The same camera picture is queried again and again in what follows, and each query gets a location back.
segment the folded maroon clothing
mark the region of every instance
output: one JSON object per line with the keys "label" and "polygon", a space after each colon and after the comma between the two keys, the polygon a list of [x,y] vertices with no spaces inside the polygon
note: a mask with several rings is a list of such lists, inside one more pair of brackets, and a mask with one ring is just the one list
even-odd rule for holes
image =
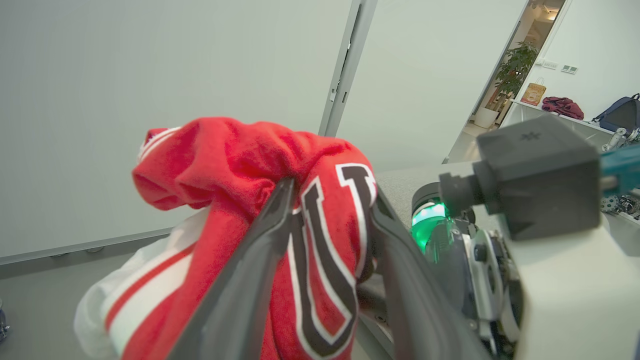
{"label": "folded maroon clothing", "polygon": [[546,97],[542,100],[542,110],[556,112],[574,119],[584,119],[580,106],[567,97]]}

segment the backpack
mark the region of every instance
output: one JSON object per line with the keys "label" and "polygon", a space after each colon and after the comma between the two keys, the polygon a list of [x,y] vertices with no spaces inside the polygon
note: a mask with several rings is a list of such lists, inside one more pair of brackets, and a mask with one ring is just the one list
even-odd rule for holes
{"label": "backpack", "polygon": [[610,131],[616,131],[620,127],[631,132],[640,127],[640,94],[632,97],[623,97],[614,102],[603,113],[593,118],[593,121],[600,122],[600,127]]}

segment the red garment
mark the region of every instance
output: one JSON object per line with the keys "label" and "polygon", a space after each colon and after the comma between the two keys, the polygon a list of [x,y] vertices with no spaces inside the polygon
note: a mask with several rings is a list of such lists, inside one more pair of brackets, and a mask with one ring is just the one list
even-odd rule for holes
{"label": "red garment", "polygon": [[574,119],[584,119],[580,106],[567,97],[546,97],[542,100],[542,110],[556,112]]}
{"label": "red garment", "polygon": [[[139,276],[108,309],[111,337],[132,333],[118,340],[124,342],[122,359],[166,357],[283,177],[294,177],[301,191],[297,225],[276,270],[262,359],[350,357],[355,284],[372,270],[365,219],[376,187],[369,162],[344,140],[265,122],[207,118],[150,131],[133,170],[140,195],[158,209],[211,207],[197,215],[205,219],[197,241]],[[171,275],[177,264],[186,274],[166,281],[182,281],[175,289],[162,293],[164,282],[147,286]],[[157,305],[140,323],[127,324],[134,329],[115,329],[112,324],[131,322],[142,311],[131,305],[147,300],[140,294],[153,294],[149,300]]]}

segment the electrical outlet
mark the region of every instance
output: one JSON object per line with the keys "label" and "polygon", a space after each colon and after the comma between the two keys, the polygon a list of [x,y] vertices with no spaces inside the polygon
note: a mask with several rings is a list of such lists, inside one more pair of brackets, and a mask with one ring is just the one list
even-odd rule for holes
{"label": "electrical outlet", "polygon": [[562,72],[568,72],[569,74],[575,74],[576,71],[578,71],[578,68],[575,66],[571,66],[571,65],[565,65],[562,67]]}
{"label": "electrical outlet", "polygon": [[556,70],[558,68],[558,63],[554,63],[553,61],[545,60],[542,64],[542,67],[546,67],[547,69]]}

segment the screw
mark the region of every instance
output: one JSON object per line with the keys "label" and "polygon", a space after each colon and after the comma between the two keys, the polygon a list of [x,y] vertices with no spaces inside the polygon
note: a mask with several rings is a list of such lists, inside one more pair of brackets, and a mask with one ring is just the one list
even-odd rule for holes
{"label": "screw", "polygon": [[486,261],[486,257],[487,257],[486,245],[476,244],[476,246],[474,247],[474,259],[476,259],[476,261],[484,263]]}

